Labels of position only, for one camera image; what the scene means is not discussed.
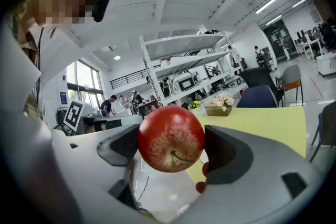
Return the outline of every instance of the red apple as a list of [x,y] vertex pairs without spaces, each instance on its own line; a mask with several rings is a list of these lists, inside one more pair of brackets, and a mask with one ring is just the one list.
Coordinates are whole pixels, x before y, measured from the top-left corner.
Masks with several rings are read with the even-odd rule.
[[204,148],[204,131],[193,113],[170,105],[150,113],[140,125],[138,149],[152,168],[176,173],[192,166]]

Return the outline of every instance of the fluorescent light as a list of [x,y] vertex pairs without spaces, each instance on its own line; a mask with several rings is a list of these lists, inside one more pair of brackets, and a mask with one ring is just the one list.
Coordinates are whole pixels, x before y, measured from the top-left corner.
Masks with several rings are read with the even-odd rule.
[[272,4],[275,1],[276,0],[270,0],[269,2],[267,2],[264,6],[262,6],[259,10],[256,11],[256,14],[262,12],[265,8],[267,8],[270,4]]
[[298,3],[296,3],[295,5],[293,5],[293,8],[299,6],[301,3],[305,2],[305,1],[306,1],[306,0],[301,0],[301,1],[299,1]]
[[229,42],[227,42],[227,43],[225,43],[224,45],[222,45],[222,49],[226,46],[226,45],[228,45],[229,44]]
[[275,17],[273,20],[270,20],[266,25],[269,25],[269,24],[273,23],[275,20],[277,20],[281,17],[282,17],[282,15],[279,15],[278,17]]

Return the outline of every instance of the blue chair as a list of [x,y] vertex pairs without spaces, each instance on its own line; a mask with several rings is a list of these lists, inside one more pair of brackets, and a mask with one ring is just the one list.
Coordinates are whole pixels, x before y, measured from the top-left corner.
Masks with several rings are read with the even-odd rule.
[[238,108],[277,108],[278,102],[274,97],[270,87],[256,86],[247,88],[239,103]]
[[310,162],[315,158],[321,145],[328,145],[330,148],[336,145],[336,101],[325,106],[322,113],[319,114],[319,125],[311,145],[314,144],[318,133],[320,133],[320,141]]

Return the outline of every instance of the gray chair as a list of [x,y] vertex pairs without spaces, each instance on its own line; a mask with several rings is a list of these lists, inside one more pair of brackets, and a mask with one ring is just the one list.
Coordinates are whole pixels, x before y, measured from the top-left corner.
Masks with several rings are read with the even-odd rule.
[[319,150],[321,145],[329,145],[330,148],[336,145],[336,101],[328,104],[324,107],[322,113],[319,114],[319,125],[317,127],[313,142],[311,145],[314,144],[314,141],[317,137],[317,134],[320,133],[320,142],[312,155],[310,162],[316,156],[317,151]]
[[303,105],[303,90],[301,83],[301,72],[298,65],[292,65],[287,67],[281,77],[277,77],[277,83],[282,84],[286,91],[296,88],[296,102],[298,102],[298,88],[301,88],[301,97]]

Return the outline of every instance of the flower pot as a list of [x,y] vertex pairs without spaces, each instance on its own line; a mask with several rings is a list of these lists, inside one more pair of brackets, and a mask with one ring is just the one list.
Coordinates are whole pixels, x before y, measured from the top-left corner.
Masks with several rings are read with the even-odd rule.
[[230,112],[232,110],[231,105],[226,106],[226,110],[223,111],[223,109],[219,106],[217,106],[215,103],[211,102],[205,106],[205,111],[208,116],[222,116],[227,117],[229,116]]

